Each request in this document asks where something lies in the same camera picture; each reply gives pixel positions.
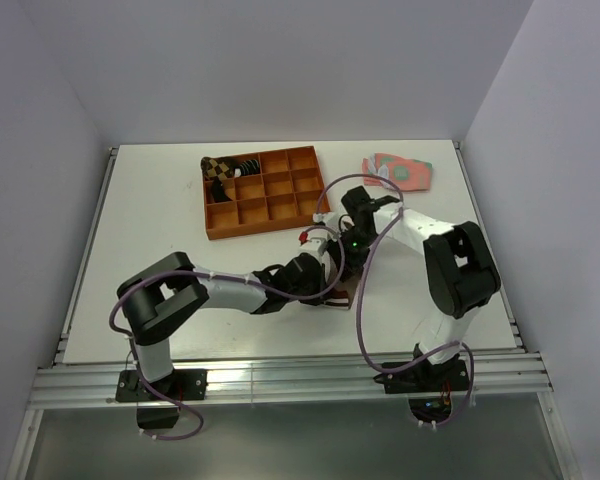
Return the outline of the brown sock striped cuff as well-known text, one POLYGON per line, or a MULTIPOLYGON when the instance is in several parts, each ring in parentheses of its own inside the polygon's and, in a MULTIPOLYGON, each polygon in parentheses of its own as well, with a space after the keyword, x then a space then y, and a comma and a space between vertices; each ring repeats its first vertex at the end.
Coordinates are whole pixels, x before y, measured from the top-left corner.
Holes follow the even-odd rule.
POLYGON ((340 281, 326 294, 323 306, 326 308, 350 310, 354 303, 358 284, 358 277, 351 277, 346 281, 340 281))

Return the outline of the black white striped sock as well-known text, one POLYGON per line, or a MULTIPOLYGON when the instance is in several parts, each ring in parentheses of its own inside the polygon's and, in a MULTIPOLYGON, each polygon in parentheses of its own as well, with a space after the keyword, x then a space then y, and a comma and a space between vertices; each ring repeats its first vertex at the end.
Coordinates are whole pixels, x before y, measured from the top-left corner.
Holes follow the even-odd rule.
POLYGON ((234 169, 234 177, 259 175, 261 173, 260 162, 256 158, 250 158, 239 162, 234 169))

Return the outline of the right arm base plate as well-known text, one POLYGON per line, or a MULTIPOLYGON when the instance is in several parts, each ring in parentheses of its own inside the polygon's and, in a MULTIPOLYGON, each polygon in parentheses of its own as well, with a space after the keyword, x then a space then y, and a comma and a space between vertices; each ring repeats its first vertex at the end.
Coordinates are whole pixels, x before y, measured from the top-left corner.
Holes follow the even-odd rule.
POLYGON ((373 381, 382 385, 386 394, 453 393, 470 387, 470 375, 459 354, 441 364, 425 360, 397 374, 379 373, 373 381))

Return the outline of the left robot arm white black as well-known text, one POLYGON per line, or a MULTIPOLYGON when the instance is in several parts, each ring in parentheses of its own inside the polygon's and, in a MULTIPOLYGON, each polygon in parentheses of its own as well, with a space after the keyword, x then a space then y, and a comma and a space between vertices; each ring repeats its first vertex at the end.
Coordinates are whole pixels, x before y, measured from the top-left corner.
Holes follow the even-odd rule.
POLYGON ((322 304, 346 269, 341 254, 317 259, 301 253, 285 265, 242 276, 194 265, 186 253, 167 255, 123 282, 117 307, 131 331, 139 388, 163 399, 175 386, 169 339, 199 310, 229 309, 250 315, 276 313, 291 302, 322 304))

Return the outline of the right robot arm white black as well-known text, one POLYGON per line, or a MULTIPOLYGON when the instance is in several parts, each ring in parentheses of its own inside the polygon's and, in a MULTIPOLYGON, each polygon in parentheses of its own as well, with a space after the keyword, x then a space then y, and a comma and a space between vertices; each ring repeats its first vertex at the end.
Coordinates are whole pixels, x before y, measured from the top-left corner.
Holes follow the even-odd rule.
POLYGON ((460 361, 464 336, 479 309, 501 288, 501 278, 481 228, 434 219, 403 207, 396 197, 373 199, 360 186, 342 197, 353 226, 342 235, 345 267, 361 274, 356 304, 356 335, 369 366, 385 376, 412 371, 415 383, 432 390, 460 361), (399 367, 383 367, 368 355, 362 332, 364 295, 380 242, 391 238, 424 258, 430 298, 435 306, 414 347, 414 359, 399 367))

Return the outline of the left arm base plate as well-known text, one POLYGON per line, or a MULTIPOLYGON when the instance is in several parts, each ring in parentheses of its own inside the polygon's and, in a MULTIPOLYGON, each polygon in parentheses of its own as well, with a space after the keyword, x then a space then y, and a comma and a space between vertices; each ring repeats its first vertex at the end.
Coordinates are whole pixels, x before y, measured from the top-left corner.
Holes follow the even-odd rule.
MULTIPOLYGON (((197 401, 205 398, 207 371, 205 369, 174 370, 167 377, 153 382, 151 386, 161 394, 178 401, 197 401)), ((118 403, 136 403, 158 401, 141 382, 136 370, 124 370, 120 373, 115 401, 118 403)))

